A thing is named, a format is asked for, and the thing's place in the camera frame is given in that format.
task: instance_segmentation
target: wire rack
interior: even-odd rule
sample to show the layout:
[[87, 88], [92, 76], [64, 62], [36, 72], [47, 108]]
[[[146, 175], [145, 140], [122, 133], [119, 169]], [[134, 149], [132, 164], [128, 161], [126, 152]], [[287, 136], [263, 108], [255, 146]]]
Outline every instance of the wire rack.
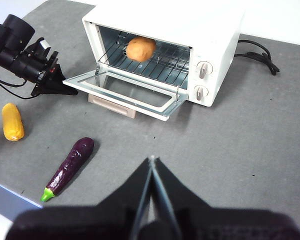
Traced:
[[118, 39], [108, 47], [99, 62], [143, 77], [182, 86], [188, 79], [190, 48], [161, 41], [156, 42], [152, 57], [144, 62], [131, 60], [126, 47], [134, 36], [119, 34]]

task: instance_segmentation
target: purple eggplant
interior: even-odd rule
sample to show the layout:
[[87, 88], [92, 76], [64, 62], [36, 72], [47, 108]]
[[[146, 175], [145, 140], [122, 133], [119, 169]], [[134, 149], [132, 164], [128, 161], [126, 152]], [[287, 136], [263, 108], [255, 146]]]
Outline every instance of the purple eggplant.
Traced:
[[41, 197], [42, 202], [46, 202], [60, 193], [81, 166], [88, 160], [94, 146], [94, 140], [89, 137], [81, 138], [73, 145], [66, 159], [46, 185]]

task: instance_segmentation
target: open oven door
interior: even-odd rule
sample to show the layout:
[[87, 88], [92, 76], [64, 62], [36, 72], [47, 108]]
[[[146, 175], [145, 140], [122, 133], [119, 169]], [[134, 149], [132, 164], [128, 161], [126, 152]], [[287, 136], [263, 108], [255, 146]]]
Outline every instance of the open oven door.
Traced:
[[65, 85], [151, 117], [167, 121], [188, 99], [179, 88], [162, 89], [109, 69], [90, 71], [63, 81]]

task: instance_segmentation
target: black cable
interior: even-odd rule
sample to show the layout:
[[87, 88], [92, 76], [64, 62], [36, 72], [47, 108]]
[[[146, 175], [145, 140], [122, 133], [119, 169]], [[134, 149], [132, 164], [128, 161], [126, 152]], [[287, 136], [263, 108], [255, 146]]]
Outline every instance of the black cable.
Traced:
[[0, 80], [0, 83], [1, 83], [1, 84], [4, 84], [4, 85], [9, 86], [9, 87], [13, 87], [13, 88], [19, 88], [19, 87], [22, 87], [22, 86], [24, 86], [24, 85], [26, 84], [26, 82], [27, 82], [27, 80], [24, 80], [24, 82], [23, 82], [22, 84], [16, 85], [16, 84], [12, 84], [12, 83], [5, 82], [5, 81]]
[[267, 67], [270, 69], [270, 72], [272, 75], [277, 75], [277, 73], [280, 72], [280, 69], [272, 62], [269, 50], [266, 49], [264, 46], [262, 46], [260, 43], [257, 43], [255, 41], [251, 41], [251, 40], [239, 40], [238, 43], [253, 44], [253, 45], [256, 45], [256, 46], [262, 48], [265, 52], [263, 52], [261, 55], [256, 52], [249, 51], [245, 54], [242, 54], [242, 53], [235, 54], [234, 55], [235, 57], [245, 57], [245, 58], [259, 61], [259, 62], [267, 65]]
[[[1, 82], [3, 82], [3, 84], [5, 84], [5, 85], [7, 85], [7, 86], [10, 86], [10, 87], [13, 87], [14, 84], [10, 84], [10, 83], [8, 83], [8, 82], [1, 81], [1, 80], [0, 80], [0, 87], [2, 87], [2, 88], [3, 88], [4, 90], [6, 90], [8, 93], [10, 93], [10, 94], [12, 94], [12, 95], [14, 95], [14, 96], [16, 96], [16, 97], [18, 97], [18, 98], [20, 98], [20, 99], [24, 99], [24, 100], [27, 100], [27, 99], [33, 99], [33, 98], [36, 98], [36, 97], [38, 97], [38, 96], [40, 95], [40, 94], [37, 94], [37, 95], [34, 95], [34, 96], [30, 96], [30, 97], [19, 96], [19, 95], [13, 93], [12, 91], [10, 91], [9, 89], [7, 89], [5, 86], [3, 86]], [[26, 82], [27, 82], [27, 80], [25, 80], [23, 84], [15, 85], [15, 86], [17, 86], [17, 87], [14, 87], [14, 88], [21, 87], [21, 86], [25, 85]]]

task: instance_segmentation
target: corn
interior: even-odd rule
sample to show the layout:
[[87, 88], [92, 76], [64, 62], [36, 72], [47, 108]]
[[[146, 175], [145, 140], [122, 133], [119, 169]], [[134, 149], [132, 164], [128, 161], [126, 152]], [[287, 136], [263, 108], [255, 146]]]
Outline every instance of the corn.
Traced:
[[2, 126], [4, 136], [9, 141], [18, 141], [25, 135], [19, 110], [13, 103], [7, 103], [2, 108]]

